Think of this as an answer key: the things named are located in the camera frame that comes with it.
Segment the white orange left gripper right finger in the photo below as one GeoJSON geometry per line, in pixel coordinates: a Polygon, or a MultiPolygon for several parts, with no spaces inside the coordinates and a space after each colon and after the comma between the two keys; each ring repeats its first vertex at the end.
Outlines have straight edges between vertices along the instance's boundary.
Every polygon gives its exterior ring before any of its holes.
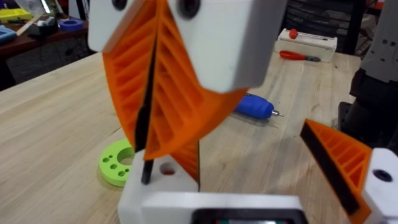
{"type": "Polygon", "coordinates": [[[350,223],[397,223],[397,154],[306,119],[300,137],[350,223]]]}

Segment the bare white left gripper left finger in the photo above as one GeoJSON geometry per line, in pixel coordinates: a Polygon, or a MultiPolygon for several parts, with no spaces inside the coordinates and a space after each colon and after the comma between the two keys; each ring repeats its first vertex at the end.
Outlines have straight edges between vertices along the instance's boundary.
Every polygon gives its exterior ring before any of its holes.
{"type": "Polygon", "coordinates": [[[121,223],[144,223],[141,206],[156,192],[196,192],[199,184],[171,156],[163,156],[153,163],[150,181],[141,182],[144,151],[135,153],[127,181],[118,203],[121,223]]]}

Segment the finger of the white orange right gripper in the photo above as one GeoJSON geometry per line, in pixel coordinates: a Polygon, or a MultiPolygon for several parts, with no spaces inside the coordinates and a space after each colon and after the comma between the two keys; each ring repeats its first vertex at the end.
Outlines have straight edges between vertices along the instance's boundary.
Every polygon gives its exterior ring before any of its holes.
{"type": "Polygon", "coordinates": [[[90,2],[88,45],[102,54],[109,93],[125,134],[107,147],[99,168],[110,184],[125,184],[128,156],[146,146],[157,45],[157,1],[90,2]]]}
{"type": "Polygon", "coordinates": [[[287,3],[161,1],[145,159],[190,157],[261,86],[287,3]]]}

